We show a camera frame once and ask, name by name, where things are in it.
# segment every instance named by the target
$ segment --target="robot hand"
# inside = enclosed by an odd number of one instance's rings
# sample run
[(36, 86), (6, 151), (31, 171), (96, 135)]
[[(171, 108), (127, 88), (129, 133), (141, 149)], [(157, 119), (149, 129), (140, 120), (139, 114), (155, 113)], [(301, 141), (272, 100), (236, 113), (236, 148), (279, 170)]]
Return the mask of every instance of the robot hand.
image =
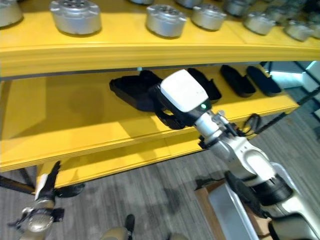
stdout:
[(49, 234), (54, 222), (61, 222), (64, 217), (64, 209), (55, 207), (55, 182), (60, 169), (58, 161), (51, 172), (42, 175), (35, 194), (33, 207), (22, 210), (21, 219), (9, 223), (22, 232), (20, 240), (44, 240)]
[(213, 151), (251, 189), (272, 219), (275, 240), (320, 240), (320, 219), (309, 204), (276, 173), (263, 151), (239, 137), (223, 114), (211, 111), (206, 91), (186, 70), (168, 76), (153, 92), (183, 125), (198, 130), (203, 149)]

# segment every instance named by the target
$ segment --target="shelf leg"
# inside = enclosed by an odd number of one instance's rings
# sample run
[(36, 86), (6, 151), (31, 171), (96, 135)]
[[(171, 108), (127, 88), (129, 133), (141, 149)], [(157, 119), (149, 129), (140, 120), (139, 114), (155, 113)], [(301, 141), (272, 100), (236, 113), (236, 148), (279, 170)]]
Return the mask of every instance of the shelf leg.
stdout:
[(6, 178), (4, 176), (0, 176), (0, 187), (30, 195), (34, 195), (35, 192), (35, 188), (33, 186)]
[(35, 188), (35, 185), (34, 185), (34, 183), (32, 182), (31, 177), (29, 176), (27, 170), (26, 170), (25, 168), (20, 168), (20, 169), (19, 169), (19, 172), (20, 172), (21, 176), (23, 177), (24, 182), (25, 182), (27, 185)]
[(269, 73), (269, 75), (271, 74), (273, 63), (274, 63), (273, 61), (270, 61), (270, 62), (269, 62), (269, 66), (268, 66), (268, 73)]

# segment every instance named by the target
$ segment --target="shelf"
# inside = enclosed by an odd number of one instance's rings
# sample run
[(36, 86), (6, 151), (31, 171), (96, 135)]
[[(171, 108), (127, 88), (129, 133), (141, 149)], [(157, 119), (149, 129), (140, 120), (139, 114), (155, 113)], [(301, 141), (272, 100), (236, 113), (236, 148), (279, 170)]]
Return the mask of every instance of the shelf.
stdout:
[[(245, 65), (235, 65), (245, 72)], [(291, 111), (298, 105), (285, 92), (267, 97), (257, 89), (250, 98), (232, 91), (220, 67), (199, 67), (214, 79), (222, 99), (213, 111), (224, 110), (232, 122), (252, 113)], [(157, 69), (161, 78), (177, 69)], [(109, 89), (109, 81), (137, 72), (104, 72), (47, 76), (2, 83), (0, 171), (39, 165), (129, 145), (194, 132), (171, 130), (148, 112), (138, 111)]]
[[(268, 36), (260, 36), (230, 16), (216, 32), (200, 29), (188, 18), (180, 38), (160, 38), (145, 28), (146, 6), (128, 0), (95, 0), (101, 8), (102, 30), (86, 37), (70, 36), (56, 29), (49, 2), (23, 1), (22, 22), (1, 29), (2, 77), (208, 63), (320, 60), (318, 39), (311, 37), (299, 42), (278, 26)], [(174, 5), (188, 17), (192, 12), (172, 0), (155, 3)], [(266, 6), (258, 1), (252, 10), (264, 10)]]
[[(56, 188), (101, 178), (133, 168), (200, 151), (196, 132), (63, 159)], [(37, 166), (37, 181), (56, 161)]]

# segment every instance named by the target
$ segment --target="black plastic case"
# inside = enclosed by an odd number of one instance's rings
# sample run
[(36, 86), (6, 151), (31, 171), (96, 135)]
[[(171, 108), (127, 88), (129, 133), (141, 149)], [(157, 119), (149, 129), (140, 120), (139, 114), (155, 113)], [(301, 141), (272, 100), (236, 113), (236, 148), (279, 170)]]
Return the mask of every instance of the black plastic case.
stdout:
[(219, 101), (219, 99), (221, 99), (222, 95), (217, 86), (215, 85), (213, 79), (209, 81), (201, 71), (195, 68), (188, 68), (187, 71), (205, 89), (206, 93), (209, 96), (209, 99), (211, 100), (211, 103), (215, 104)]
[(273, 97), (281, 93), (281, 88), (272, 79), (272, 77), (267, 77), (259, 68), (255, 66), (248, 66), (246, 73), (258, 88), (268, 97)]
[(143, 112), (154, 112), (154, 103), (148, 90), (162, 79), (152, 71), (143, 70), (140, 75), (123, 76), (110, 81), (110, 90), (132, 107)]
[(240, 97), (248, 98), (256, 92), (255, 87), (248, 80), (247, 76), (241, 76), (233, 67), (222, 65), (220, 72), (231, 88)]

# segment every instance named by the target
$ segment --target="yellow shelf board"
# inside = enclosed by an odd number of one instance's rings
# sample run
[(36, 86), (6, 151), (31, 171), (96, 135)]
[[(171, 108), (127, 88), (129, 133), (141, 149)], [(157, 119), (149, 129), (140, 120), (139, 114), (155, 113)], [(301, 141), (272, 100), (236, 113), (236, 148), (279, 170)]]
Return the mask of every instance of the yellow shelf board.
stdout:
[[(56, 188), (78, 184), (201, 151), (196, 132), (61, 160)], [(56, 161), (37, 166), (37, 181)]]
[[(234, 67), (245, 73), (245, 65)], [(291, 111), (298, 106), (285, 92), (267, 97), (257, 89), (252, 97), (239, 97), (221, 76), (220, 67), (198, 69), (208, 79), (214, 79), (222, 94), (213, 111), (224, 110), (230, 121), (244, 121), (252, 113)], [(176, 70), (153, 72), (165, 78)], [(4, 82), (0, 99), (0, 171), (195, 131), (190, 127), (171, 130), (153, 113), (136, 110), (110, 91), (110, 80), (136, 74), (135, 71), (104, 72)]]
[[(70, 36), (56, 29), (49, 2), (20, 3), (24, 19), (1, 30), (2, 77), (207, 63), (320, 60), (320, 40), (310, 38), (301, 43), (286, 36), (281, 27), (275, 27), (268, 36), (256, 35), (230, 16), (219, 31), (206, 31), (191, 22), (190, 9), (172, 0), (155, 3), (174, 5), (186, 13), (188, 20), (180, 38), (164, 39), (150, 33), (145, 27), (146, 6), (128, 0), (95, 0), (101, 8), (102, 30), (91, 36)], [(258, 1), (251, 10), (264, 10), (266, 6)]]

